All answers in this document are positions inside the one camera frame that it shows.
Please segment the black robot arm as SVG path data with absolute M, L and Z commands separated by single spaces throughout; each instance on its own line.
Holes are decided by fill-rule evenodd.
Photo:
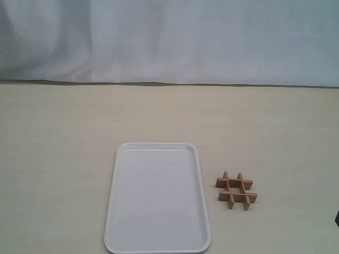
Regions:
M 335 217 L 335 222 L 336 222 L 337 225 L 339 224 L 339 211 L 338 211 L 338 213 Z

